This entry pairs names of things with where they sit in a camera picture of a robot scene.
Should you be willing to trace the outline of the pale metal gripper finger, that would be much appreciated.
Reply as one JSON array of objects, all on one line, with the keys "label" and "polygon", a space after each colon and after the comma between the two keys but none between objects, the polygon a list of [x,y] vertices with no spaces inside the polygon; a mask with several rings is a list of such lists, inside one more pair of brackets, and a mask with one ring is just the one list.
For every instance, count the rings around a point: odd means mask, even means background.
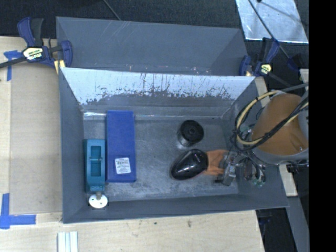
[{"label": "pale metal gripper finger", "polygon": [[231,155],[230,154],[224,154],[223,158],[221,159],[219,163],[219,168],[227,168],[228,166],[231,165]]},{"label": "pale metal gripper finger", "polygon": [[231,185],[232,177],[230,175],[230,171],[228,168],[224,169],[223,174],[218,174],[218,176],[215,179],[215,183],[221,183],[223,185]]}]

